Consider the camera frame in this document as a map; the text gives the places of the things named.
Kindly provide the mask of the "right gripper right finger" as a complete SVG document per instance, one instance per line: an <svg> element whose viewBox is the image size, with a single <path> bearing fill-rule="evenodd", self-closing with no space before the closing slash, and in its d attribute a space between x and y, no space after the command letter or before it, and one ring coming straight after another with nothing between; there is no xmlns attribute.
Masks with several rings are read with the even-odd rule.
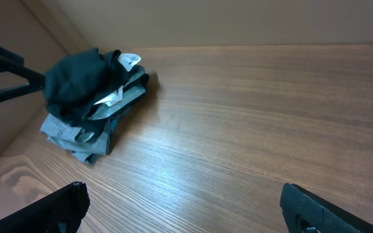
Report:
<svg viewBox="0 0 373 233"><path fill-rule="evenodd" d="M283 185L280 207L290 233L373 233L373 225L291 183Z"/></svg>

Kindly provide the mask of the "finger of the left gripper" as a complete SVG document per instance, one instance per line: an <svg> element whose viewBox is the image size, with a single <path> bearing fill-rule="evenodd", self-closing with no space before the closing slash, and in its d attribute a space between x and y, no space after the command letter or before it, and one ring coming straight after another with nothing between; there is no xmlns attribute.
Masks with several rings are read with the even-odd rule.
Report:
<svg viewBox="0 0 373 233"><path fill-rule="evenodd" d="M27 83L24 85L0 89L0 103L11 100L13 98L41 91L44 84L45 82L42 81L41 83Z"/></svg>
<svg viewBox="0 0 373 233"><path fill-rule="evenodd" d="M25 67L25 59L0 46L0 72L11 72L25 78L33 87L43 87L44 75Z"/></svg>

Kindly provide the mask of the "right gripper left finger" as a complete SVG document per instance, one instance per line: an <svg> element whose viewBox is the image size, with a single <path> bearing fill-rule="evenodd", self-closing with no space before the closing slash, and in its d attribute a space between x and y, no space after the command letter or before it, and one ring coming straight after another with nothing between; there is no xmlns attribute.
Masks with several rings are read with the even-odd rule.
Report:
<svg viewBox="0 0 373 233"><path fill-rule="evenodd" d="M89 210L83 182L73 182L0 219L0 233L76 233Z"/></svg>

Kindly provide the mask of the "black t-shirt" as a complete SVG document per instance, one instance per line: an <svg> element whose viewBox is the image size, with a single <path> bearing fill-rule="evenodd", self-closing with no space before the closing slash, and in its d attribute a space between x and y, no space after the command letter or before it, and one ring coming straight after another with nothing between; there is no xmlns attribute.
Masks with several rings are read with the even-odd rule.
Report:
<svg viewBox="0 0 373 233"><path fill-rule="evenodd" d="M68 124L83 124L94 103L121 85L124 69L113 61L120 54L93 48L59 61L45 73L47 111Z"/></svg>

